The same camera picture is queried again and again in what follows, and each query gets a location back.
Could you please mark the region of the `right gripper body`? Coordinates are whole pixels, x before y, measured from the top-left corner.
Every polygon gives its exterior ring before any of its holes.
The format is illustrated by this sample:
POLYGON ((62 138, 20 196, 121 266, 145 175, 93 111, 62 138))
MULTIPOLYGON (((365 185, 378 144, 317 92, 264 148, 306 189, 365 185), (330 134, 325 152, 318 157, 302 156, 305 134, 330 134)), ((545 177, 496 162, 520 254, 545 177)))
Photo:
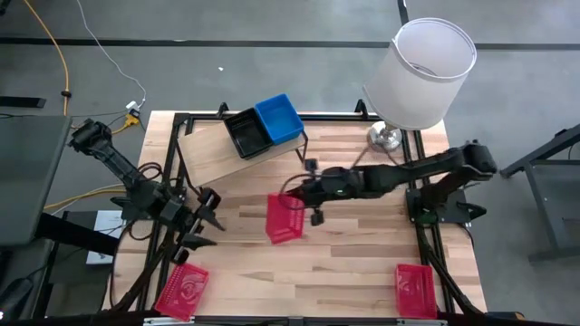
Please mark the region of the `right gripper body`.
POLYGON ((325 169, 318 177, 306 179, 298 188, 298 197, 304 206, 312 208, 312 226, 324 223, 321 205, 327 201, 351 199, 354 194, 354 173, 350 169, 333 167, 325 169))

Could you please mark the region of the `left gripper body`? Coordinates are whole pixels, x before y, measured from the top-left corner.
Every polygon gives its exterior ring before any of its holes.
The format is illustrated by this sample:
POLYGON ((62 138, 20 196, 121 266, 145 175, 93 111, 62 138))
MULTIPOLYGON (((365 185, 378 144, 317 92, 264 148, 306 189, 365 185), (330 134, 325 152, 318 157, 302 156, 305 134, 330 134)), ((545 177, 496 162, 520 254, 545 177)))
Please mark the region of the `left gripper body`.
POLYGON ((159 246, 162 256, 174 264, 184 264, 189 258, 188 250, 191 249, 181 246, 180 240, 185 234, 199 235, 201 219, 184 206, 178 197, 160 199, 158 206, 158 221, 166 226, 166 233, 159 246))

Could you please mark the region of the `red plastic basket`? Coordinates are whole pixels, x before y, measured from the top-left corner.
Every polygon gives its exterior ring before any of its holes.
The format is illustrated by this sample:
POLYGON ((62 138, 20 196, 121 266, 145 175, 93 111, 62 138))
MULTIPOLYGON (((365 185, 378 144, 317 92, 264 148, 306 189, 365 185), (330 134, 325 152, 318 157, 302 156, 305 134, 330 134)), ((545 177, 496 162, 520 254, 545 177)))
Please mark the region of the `red plastic basket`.
POLYGON ((179 321, 188 321, 209 281, 209 272, 192 264, 181 264, 173 269, 154 310, 179 321))
POLYGON ((433 271, 428 265, 398 264, 395 299, 401 317, 434 320, 438 315, 433 271))
POLYGON ((266 235, 273 245, 299 239, 303 236, 305 210, 291 207, 292 197, 269 194, 266 208, 266 235))

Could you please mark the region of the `blue plastic basket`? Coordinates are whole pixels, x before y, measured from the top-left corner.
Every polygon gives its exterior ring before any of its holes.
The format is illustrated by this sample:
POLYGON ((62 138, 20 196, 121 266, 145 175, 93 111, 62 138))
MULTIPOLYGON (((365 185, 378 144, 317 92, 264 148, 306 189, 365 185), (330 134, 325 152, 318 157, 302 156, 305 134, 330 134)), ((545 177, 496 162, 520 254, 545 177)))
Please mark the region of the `blue plastic basket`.
POLYGON ((294 105, 285 93, 258 102, 255 105, 255 109, 259 118, 263 121, 268 135, 269 130, 274 126, 304 127, 304 123, 300 119, 294 105))
POLYGON ((280 145, 301 135, 303 127, 296 126, 274 126, 269 130, 269 135, 275 145, 280 145))

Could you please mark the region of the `black plastic basket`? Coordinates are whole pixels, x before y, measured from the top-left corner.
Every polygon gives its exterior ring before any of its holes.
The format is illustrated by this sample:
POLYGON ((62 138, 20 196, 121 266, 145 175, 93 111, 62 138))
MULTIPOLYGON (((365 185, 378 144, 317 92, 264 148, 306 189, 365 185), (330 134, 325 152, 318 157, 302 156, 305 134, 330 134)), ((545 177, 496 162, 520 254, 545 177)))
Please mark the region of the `black plastic basket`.
POLYGON ((251 158, 257 157, 266 153, 268 150, 272 148, 271 144, 266 144, 263 146, 243 146, 239 152, 239 156, 245 160, 249 160, 251 158))
POLYGON ((239 152, 243 146, 263 146, 273 141, 255 108, 249 108, 224 120, 228 134, 239 152))

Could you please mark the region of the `wooden shelf black metal legs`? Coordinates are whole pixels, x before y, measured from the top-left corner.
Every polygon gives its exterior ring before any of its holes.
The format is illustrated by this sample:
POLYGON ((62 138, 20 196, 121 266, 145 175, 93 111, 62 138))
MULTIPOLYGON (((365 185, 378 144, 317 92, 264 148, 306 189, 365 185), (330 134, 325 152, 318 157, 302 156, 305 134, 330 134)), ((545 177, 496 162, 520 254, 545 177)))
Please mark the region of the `wooden shelf black metal legs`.
POLYGON ((300 159, 295 151, 306 145, 305 134, 275 145, 256 157, 241 158, 223 120, 193 120, 190 134, 178 138, 182 162, 193 186, 203 187, 238 172, 274 161, 286 154, 300 159))

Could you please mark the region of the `white paper sheet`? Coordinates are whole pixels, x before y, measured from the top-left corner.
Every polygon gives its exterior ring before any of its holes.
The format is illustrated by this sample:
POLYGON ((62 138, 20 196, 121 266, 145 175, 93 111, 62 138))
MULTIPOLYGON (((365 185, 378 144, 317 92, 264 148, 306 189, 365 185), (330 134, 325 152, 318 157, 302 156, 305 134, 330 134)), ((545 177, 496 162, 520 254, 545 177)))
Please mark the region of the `white paper sheet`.
MULTIPOLYGON (((120 210, 99 210, 96 215, 93 229, 97 232, 119 239, 124 226, 125 222, 121 218, 120 210)), ((111 264, 112 260, 112 255, 88 252, 86 257, 86 264, 111 264)))

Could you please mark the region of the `black side table leg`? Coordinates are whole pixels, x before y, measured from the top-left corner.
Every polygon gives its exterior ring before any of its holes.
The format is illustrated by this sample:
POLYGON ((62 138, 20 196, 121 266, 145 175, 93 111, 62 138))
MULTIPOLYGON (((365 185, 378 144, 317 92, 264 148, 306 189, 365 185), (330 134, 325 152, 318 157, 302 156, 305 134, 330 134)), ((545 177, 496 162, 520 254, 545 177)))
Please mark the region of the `black side table leg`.
POLYGON ((46 213, 40 215, 34 236, 107 255, 114 255, 120 243, 118 238, 111 235, 76 225, 46 213))

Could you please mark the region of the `silver table lamp white shade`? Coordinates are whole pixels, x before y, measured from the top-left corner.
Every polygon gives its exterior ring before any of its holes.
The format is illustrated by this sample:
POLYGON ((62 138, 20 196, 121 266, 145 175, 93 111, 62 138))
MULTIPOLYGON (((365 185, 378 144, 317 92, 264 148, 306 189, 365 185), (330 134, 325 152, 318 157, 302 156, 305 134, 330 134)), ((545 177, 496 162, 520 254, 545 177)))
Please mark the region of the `silver table lamp white shade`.
POLYGON ((404 130, 437 125, 447 114, 474 67, 477 49, 457 25, 426 17, 404 24, 362 91, 380 118, 368 132, 369 145, 393 151, 404 130))

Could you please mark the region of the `grey side table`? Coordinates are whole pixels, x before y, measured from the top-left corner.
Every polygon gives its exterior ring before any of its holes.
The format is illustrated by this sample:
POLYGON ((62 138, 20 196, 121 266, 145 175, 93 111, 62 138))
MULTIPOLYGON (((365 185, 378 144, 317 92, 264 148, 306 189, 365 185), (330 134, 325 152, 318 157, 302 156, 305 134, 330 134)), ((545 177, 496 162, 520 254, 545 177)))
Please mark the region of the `grey side table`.
POLYGON ((0 247, 34 238, 70 127, 64 116, 0 119, 0 247))

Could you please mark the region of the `black metal table frame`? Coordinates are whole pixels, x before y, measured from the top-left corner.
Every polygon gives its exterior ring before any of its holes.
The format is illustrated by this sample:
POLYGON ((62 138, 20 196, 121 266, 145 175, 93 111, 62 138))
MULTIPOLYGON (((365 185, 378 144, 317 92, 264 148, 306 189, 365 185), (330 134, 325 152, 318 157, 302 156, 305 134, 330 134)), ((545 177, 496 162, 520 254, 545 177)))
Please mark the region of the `black metal table frame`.
MULTIPOLYGON (((174 116, 149 115, 139 163, 164 163, 174 116)), ((320 168, 350 165, 366 147, 372 121, 356 113, 301 113, 309 138, 307 155, 320 168)), ((405 188, 375 200, 324 204, 325 223, 304 225, 304 237, 271 245, 265 233, 266 196, 303 172, 291 150, 208 186, 221 196, 219 222, 203 236, 218 243, 190 254, 188 262, 209 271, 197 316, 398 317, 394 270, 418 264, 416 231, 406 216, 405 188)), ((466 231, 440 226, 447 267, 470 301, 486 311, 473 247, 466 231)), ((149 241, 124 236, 114 269, 117 302, 144 267, 149 241)))

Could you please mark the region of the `dark metal desk frame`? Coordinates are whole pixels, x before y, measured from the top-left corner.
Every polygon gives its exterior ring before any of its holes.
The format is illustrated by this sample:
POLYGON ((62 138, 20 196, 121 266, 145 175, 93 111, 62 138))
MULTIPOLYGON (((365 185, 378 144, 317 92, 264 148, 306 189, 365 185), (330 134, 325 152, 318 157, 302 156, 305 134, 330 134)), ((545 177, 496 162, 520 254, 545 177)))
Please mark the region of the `dark metal desk frame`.
POLYGON ((526 174, 544 223, 549 248, 531 254, 531 263, 580 257, 580 237, 575 240, 566 228, 568 223, 580 225, 580 158, 554 158, 576 144, 580 144, 580 124, 557 132, 547 143, 500 170, 503 178, 526 174))

